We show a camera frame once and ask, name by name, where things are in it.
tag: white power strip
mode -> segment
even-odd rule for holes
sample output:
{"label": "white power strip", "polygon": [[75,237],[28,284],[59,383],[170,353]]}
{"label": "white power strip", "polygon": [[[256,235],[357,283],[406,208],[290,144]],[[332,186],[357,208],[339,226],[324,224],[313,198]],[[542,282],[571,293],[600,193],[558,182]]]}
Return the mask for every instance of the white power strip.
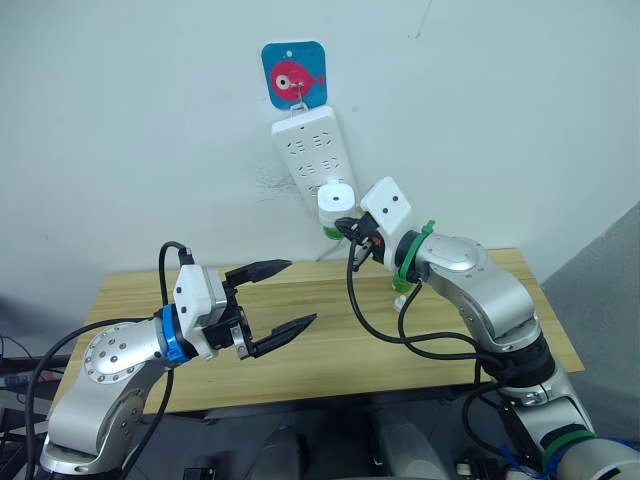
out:
{"label": "white power strip", "polygon": [[318,189],[330,180],[349,184],[357,201],[355,177],[331,107],[323,105],[276,122],[271,137],[312,212],[318,209]]}

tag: red fish sticker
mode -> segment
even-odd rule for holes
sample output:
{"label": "red fish sticker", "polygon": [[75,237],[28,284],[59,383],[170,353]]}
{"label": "red fish sticker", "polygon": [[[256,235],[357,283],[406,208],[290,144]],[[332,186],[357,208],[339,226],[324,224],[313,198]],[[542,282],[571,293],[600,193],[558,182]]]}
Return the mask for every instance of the red fish sticker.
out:
{"label": "red fish sticker", "polygon": [[324,84],[324,77],[313,78],[309,70],[292,60],[284,60],[271,70],[271,88],[281,99],[295,102],[304,98],[314,83]]}

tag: gray panel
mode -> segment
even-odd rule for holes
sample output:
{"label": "gray panel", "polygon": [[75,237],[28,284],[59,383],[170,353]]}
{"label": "gray panel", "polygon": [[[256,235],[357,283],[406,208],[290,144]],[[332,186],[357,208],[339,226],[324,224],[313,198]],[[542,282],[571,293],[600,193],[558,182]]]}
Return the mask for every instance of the gray panel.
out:
{"label": "gray panel", "polygon": [[571,381],[596,431],[640,439],[640,204],[543,289],[585,364]]}

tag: green cable tie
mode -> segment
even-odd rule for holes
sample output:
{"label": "green cable tie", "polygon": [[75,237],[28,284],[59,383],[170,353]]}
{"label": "green cable tie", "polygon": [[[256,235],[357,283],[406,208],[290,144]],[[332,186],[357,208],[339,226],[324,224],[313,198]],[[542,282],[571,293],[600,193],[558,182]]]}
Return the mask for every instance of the green cable tie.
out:
{"label": "green cable tie", "polygon": [[433,233],[433,226],[435,225],[435,223],[436,223],[435,220],[429,220],[425,225],[423,225],[421,233],[416,238],[413,239],[413,242],[411,242],[411,246],[407,251],[407,255],[405,255],[404,261],[402,262],[402,266],[398,271],[398,276],[400,277],[400,280],[404,280],[405,282],[408,282],[407,273],[409,272],[409,267],[411,266],[411,263],[415,260],[416,253],[418,253],[418,249],[420,248],[420,245],[422,245],[422,242],[424,242],[426,238]]}
{"label": "green cable tie", "polygon": [[396,292],[399,293],[407,293],[411,290],[411,282],[407,282],[400,278],[400,275],[397,273],[393,276],[393,280],[391,281],[391,286]]}
{"label": "green cable tie", "polygon": [[338,230],[337,228],[322,227],[322,231],[331,240],[340,240],[344,237],[344,235],[340,233],[340,230]]}

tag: plug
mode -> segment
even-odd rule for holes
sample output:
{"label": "plug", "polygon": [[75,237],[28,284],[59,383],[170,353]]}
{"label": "plug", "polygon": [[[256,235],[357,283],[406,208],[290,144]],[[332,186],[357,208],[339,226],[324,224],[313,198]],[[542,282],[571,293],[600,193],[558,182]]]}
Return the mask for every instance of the plug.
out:
{"label": "plug", "polygon": [[344,235],[336,228],[336,220],[355,214],[356,197],[351,185],[330,180],[318,189],[318,216],[324,233],[332,240]]}

